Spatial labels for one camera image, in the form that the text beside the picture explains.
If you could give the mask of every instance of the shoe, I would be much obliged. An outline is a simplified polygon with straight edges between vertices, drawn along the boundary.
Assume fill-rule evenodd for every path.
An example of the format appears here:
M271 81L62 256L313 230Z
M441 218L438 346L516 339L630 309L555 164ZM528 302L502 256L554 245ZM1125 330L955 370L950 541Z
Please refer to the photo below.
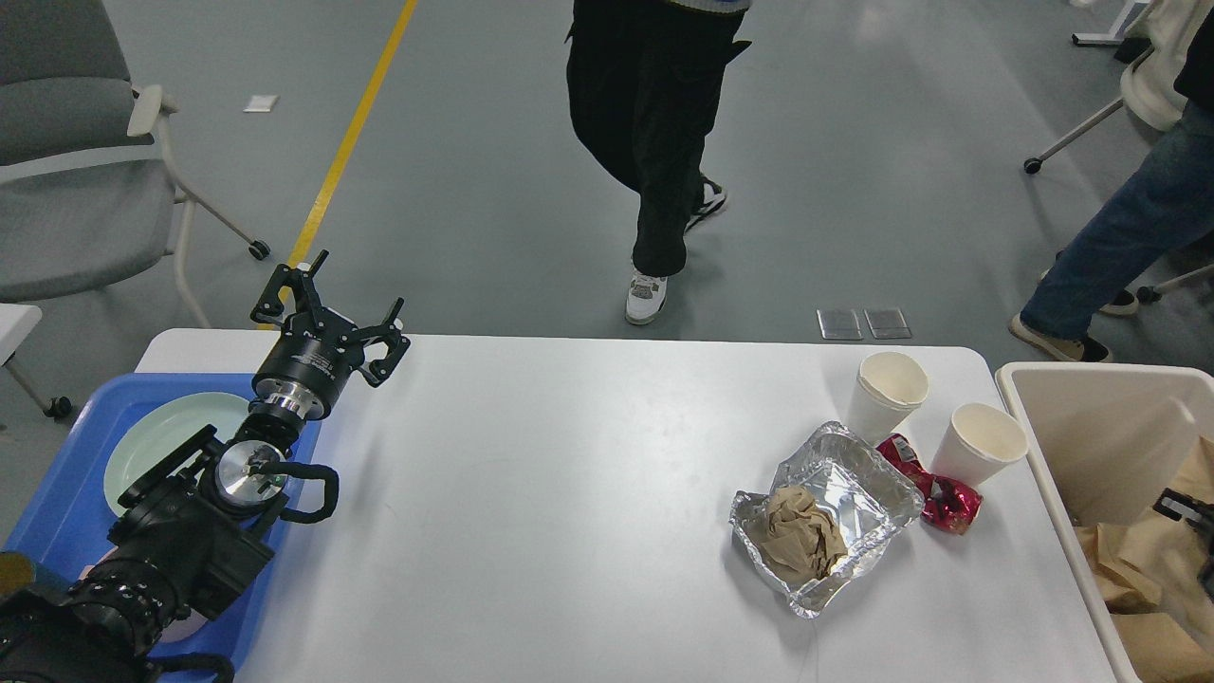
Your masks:
M699 176L699 180L704 183L704 200L691 212L691 217L687 218L687 227L683 228L683 234L691 232L691 228L699 224L700 221L724 211L725 203L730 199L730 195L725 193L725 188L720 184L708 180L703 175Z
M1055 360L1085 363L1085 364L1111 364L1113 354L1107 347L1091 336L1084 336L1079 341L1049 336L1028 326L1020 319L1020 313L1012 315L1008 321L1008 331L1011 331L1025 343L1037 347Z
M632 324L649 324L666 302L666 278L652 277L632 268L624 317Z
M1042 275L1037 278L1037 281L1040 283L1045 279L1048 272L1050 272L1050 268L1042 271ZM1129 317L1138 312L1138 296L1130 294L1129 289L1122 289L1113 296L1112 301L1100 306L1100 312L1106 315Z

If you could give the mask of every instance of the jeans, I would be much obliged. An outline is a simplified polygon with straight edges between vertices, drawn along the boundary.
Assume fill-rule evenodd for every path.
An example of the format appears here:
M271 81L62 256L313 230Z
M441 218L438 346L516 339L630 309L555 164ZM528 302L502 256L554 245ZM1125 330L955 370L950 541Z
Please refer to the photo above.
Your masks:
M1165 251L1214 229L1214 112L1189 103L1037 285L1020 319L1082 340L1091 315Z

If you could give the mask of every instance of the person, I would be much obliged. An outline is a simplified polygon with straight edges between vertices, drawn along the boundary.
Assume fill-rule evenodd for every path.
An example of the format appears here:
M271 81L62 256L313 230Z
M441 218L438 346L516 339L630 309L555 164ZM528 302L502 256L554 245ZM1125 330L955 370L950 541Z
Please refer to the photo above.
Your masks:
M1062 250L1033 296L1008 323L1060 362L1111 363L1088 335L1091 315L1170 249L1214 229L1214 13L1189 46L1176 78L1189 98L1180 121Z
M750 0L574 0L567 66L574 133L640 194L625 317L647 324L668 278L686 264L683 235L720 212L725 189L699 170L725 67Z

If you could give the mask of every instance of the plate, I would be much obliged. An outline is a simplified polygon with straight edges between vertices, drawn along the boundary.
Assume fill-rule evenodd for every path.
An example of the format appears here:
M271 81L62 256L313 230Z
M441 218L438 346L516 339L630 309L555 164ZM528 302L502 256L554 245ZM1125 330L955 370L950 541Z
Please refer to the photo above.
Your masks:
M227 442L248 415L248 400L222 392L191 394L155 409L114 446L102 480L106 505L121 517L126 508L118 505L118 497L155 463L208 425L215 426L220 442Z

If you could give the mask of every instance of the metal floor plate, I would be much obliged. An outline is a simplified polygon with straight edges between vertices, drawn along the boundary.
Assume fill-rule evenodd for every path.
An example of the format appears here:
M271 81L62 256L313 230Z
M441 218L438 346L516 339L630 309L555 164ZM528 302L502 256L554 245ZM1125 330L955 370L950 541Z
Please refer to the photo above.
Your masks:
M910 325L907 324L902 308L864 308L868 326L873 338L910 338Z
M818 308L818 328L822 329L823 338L858 341L864 337L860 330L860 315L851 308Z

